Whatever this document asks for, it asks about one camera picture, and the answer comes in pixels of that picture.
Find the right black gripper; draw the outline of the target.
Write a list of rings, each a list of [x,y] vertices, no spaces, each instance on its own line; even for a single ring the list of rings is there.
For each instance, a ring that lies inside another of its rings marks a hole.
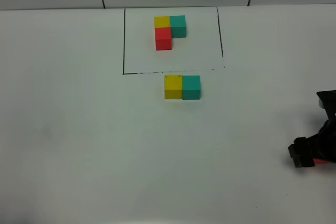
[[[319,132],[308,139],[296,138],[288,151],[295,168],[315,167],[313,159],[335,163],[335,119],[327,120]]]

